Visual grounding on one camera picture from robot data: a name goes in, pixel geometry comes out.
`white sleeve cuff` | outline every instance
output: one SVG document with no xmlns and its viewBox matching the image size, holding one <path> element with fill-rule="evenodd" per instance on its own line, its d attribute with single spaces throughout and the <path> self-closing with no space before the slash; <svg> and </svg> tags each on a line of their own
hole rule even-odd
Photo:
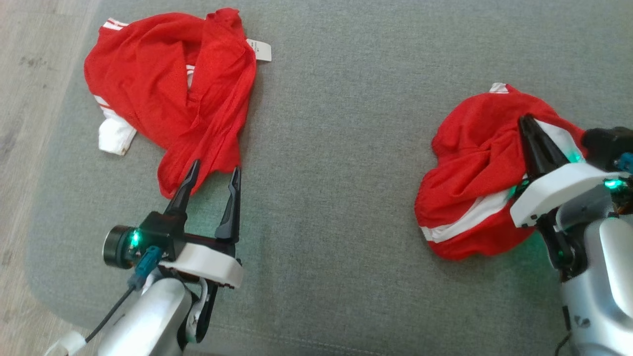
<svg viewBox="0 0 633 356">
<path fill-rule="evenodd" d="M 136 129 L 124 119 L 108 117 L 99 127 L 99 149 L 123 156 L 130 148 Z"/>
</svg>

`gray fabric surface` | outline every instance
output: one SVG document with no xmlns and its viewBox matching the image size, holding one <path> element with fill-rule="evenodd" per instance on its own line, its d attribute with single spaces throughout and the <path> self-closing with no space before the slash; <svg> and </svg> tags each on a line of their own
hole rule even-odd
<svg viewBox="0 0 633 356">
<path fill-rule="evenodd" d="M 226 355 L 545 355 L 565 333 L 556 273 L 538 238 L 495 258 L 433 255 L 413 201 L 436 164 L 443 118 L 507 82 L 583 128 L 631 123 L 633 6 L 627 1 L 105 1 L 108 17 L 241 10 L 270 43 L 258 65 L 243 153 L 246 276 L 218 295 L 192 346 Z M 54 313 L 94 327 L 125 291 L 106 267 L 115 224 L 163 208 L 163 154 L 137 137 L 97 150 L 101 110 L 77 67 L 48 149 L 26 268 Z M 228 196 L 213 175 L 188 230 L 213 234 Z"/>
</svg>

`blue connector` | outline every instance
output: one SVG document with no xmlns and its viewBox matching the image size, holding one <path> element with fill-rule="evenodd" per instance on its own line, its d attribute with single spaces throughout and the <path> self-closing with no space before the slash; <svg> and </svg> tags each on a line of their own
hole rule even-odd
<svg viewBox="0 0 633 356">
<path fill-rule="evenodd" d="M 622 153 L 622 156 L 615 161 L 615 166 L 622 172 L 633 174 L 633 153 Z"/>
<path fill-rule="evenodd" d="M 134 274 L 127 280 L 129 288 L 134 287 L 135 290 L 141 290 L 147 277 L 158 266 L 163 258 L 163 250 L 156 246 L 150 246 L 141 257 L 141 260 L 134 269 Z"/>
</svg>

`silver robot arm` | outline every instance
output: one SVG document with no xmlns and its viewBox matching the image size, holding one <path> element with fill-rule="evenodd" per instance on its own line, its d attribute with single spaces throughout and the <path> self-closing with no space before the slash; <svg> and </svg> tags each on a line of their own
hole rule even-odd
<svg viewBox="0 0 633 356">
<path fill-rule="evenodd" d="M 520 121 L 528 181 L 510 209 L 536 226 L 560 271 L 572 354 L 633 354 L 633 132 L 587 131 L 587 161 L 570 163 L 532 117 Z"/>
<path fill-rule="evenodd" d="M 128 285 L 143 293 L 103 338 L 99 356 L 181 356 L 188 343 L 204 338 L 218 288 L 241 286 L 244 270 L 235 258 L 241 172 L 235 169 L 222 221 L 207 238 L 184 232 L 198 170 L 196 160 L 164 213 L 151 212 L 139 227 L 116 226 L 106 237 L 104 261 L 135 267 Z M 200 294 L 185 283 L 198 283 Z"/>
</svg>

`clothing tag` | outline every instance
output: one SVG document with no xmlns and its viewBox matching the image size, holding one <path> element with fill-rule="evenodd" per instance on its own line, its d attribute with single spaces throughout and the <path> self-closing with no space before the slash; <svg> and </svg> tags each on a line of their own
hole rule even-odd
<svg viewBox="0 0 633 356">
<path fill-rule="evenodd" d="M 254 39 L 246 39 L 249 45 L 255 51 L 255 59 L 258 61 L 267 61 L 270 62 L 273 60 L 272 48 L 269 44 L 256 41 Z"/>
</svg>

